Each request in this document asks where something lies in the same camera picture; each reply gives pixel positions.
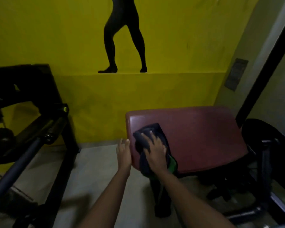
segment person's right hand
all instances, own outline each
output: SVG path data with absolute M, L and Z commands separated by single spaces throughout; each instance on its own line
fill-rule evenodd
M 150 145 L 150 153 L 147 149 L 144 149 L 148 164 L 151 170 L 156 174 L 167 172 L 167 162 L 166 162 L 166 151 L 167 148 L 163 145 L 160 138 L 156 138 L 155 135 L 150 131 L 152 139 L 148 138 L 144 133 L 142 136 L 147 140 Z

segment red leather pad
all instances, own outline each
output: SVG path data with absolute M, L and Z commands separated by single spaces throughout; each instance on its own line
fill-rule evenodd
M 225 107 L 187 107 L 139 110 L 126 113 L 133 167 L 139 170 L 139 153 L 133 132 L 158 122 L 165 133 L 178 172 L 192 173 L 236 161 L 248 153 L 240 129 Z

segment hand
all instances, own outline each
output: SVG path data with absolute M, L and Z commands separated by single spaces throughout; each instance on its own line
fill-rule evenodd
M 126 140 L 125 144 L 122 144 L 122 139 L 120 140 L 118 146 L 116 147 L 116 153 L 118 160 L 118 170 L 125 171 L 130 175 L 132 160 L 129 139 Z
M 160 138 L 155 137 L 152 131 L 150 131 L 150 134 L 154 142 L 152 142 L 150 138 L 148 138 L 145 134 L 142 133 L 142 136 L 147 140 L 150 145 L 150 153 L 147 149 L 144 149 L 144 152 L 151 170 L 156 175 L 159 175 L 160 173 L 167 172 L 167 148 L 163 145 Z

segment floor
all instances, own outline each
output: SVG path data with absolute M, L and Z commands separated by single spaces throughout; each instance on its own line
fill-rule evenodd
M 88 213 L 90 207 L 117 171 L 115 147 L 115 145 L 110 145 L 85 148 L 78 154 L 54 228 L 75 228 Z M 62 159 L 62 152 L 39 152 L 17 180 L 15 186 L 38 203 L 43 203 L 54 182 Z M 199 184 L 196 177 L 186 177 L 181 181 L 192 193 L 203 199 L 212 189 L 212 187 Z M 252 201 L 253 196 L 246 194 L 235 195 L 228 203 L 221 197 L 208 203 L 217 210 L 225 212 L 247 206 Z M 170 217 L 159 219 L 155 217 L 153 208 L 154 199 L 148 179 L 132 168 L 115 227 L 181 228 L 175 210 L 172 211 Z M 12 224 L 13 219 L 0 214 L 0 228 L 12 227 Z M 253 228 L 265 225 L 271 227 L 276 225 L 269 214 L 253 223 L 243 224 L 239 227 Z

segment wall decal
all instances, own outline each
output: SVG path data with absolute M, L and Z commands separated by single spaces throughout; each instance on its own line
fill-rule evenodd
M 106 70 L 100 70 L 99 73 L 117 72 L 118 69 L 115 63 L 115 45 L 113 37 L 125 25 L 128 27 L 134 45 L 140 55 L 142 62 L 140 72 L 147 72 L 145 42 L 139 29 L 139 17 L 134 0 L 113 0 L 113 11 L 104 30 L 104 43 L 110 66 Z

